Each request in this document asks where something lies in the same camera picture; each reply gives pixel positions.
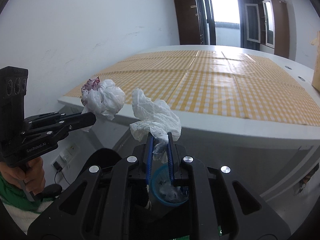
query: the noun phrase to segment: white table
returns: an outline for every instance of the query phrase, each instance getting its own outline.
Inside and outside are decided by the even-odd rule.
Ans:
[[[261,51],[228,46],[178,45],[148,49],[141,53],[173,50],[209,50],[246,53],[271,59],[291,75],[320,106],[320,94],[312,87],[313,70],[292,60]],[[83,109],[79,98],[61,97],[58,101],[73,108]],[[256,121],[235,117],[198,114],[174,110],[184,131],[195,131],[209,140],[214,138],[235,146],[268,149],[304,149],[297,151],[265,187],[261,196],[270,201],[303,178],[320,158],[320,127],[279,122]],[[131,105],[125,104],[114,120],[129,125],[135,122]]]

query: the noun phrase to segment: silver screw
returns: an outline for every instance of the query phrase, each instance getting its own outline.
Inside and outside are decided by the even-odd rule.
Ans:
[[[91,167],[89,168],[89,171],[90,171],[91,173],[96,173],[96,172],[99,171],[99,167],[96,166],[96,165],[91,166]]]
[[[129,157],[127,158],[127,161],[128,161],[129,163],[135,163],[135,162],[137,161],[137,157],[136,157],[136,156],[129,156]]]
[[[191,156],[185,156],[183,157],[183,161],[186,163],[191,163],[193,162],[193,158]]]
[[[231,171],[231,169],[228,167],[228,166],[222,166],[220,168],[220,170],[223,172],[223,173],[229,173]]]

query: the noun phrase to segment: curtain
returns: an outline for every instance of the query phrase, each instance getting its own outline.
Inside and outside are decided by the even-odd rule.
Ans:
[[[240,35],[241,35],[241,47],[245,49],[260,50],[260,43],[247,40],[247,22],[245,15],[246,3],[261,3],[263,0],[238,0],[239,15],[240,15]]]

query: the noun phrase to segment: blue rim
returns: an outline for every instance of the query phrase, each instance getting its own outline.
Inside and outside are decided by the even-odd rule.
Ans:
[[[169,207],[178,207],[180,206],[181,204],[185,203],[187,200],[183,201],[183,202],[180,202],[180,203],[170,203],[170,202],[167,202],[167,201],[164,201],[163,199],[161,199],[161,197],[159,196],[158,193],[156,193],[156,189],[155,189],[155,184],[154,184],[154,180],[155,178],[159,175],[160,172],[162,172],[162,170],[164,169],[168,169],[168,166],[165,164],[165,165],[162,165],[159,169],[157,169],[155,171],[155,173],[153,174],[151,180],[150,180],[150,189],[151,189],[151,192],[152,194],[155,196],[155,198],[163,205],[165,206],[169,206]]]

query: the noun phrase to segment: gingham pattern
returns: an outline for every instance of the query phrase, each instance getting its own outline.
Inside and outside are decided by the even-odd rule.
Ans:
[[[285,70],[268,58],[213,51],[137,54],[94,76],[126,93],[140,88],[171,109],[253,120],[320,126],[320,108]],[[66,96],[81,97],[81,87]]]

